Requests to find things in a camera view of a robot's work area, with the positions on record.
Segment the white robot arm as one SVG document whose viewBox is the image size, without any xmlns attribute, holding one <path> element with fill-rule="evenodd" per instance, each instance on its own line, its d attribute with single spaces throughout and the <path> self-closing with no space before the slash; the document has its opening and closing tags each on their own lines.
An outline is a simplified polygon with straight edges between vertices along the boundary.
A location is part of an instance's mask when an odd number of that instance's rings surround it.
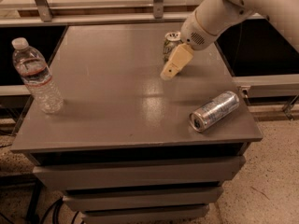
<svg viewBox="0 0 299 224">
<path fill-rule="evenodd" d="M 299 51 L 299 0 L 204 0 L 180 29 L 181 43 L 173 48 L 160 74 L 170 80 L 228 28 L 253 14 L 263 16 Z"/>
</svg>

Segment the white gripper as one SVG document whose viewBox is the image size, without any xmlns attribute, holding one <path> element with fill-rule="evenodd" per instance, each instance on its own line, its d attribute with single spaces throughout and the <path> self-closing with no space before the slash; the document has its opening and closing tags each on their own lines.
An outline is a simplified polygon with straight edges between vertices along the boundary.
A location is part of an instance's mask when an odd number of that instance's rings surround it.
<svg viewBox="0 0 299 224">
<path fill-rule="evenodd" d="M 176 46 L 171 52 L 160 74 L 163 80 L 170 80 L 176 76 L 193 58 L 193 50 L 206 49 L 218 38 L 201 26 L 197 11 L 188 16 L 181 27 L 180 34 L 184 43 Z"/>
</svg>

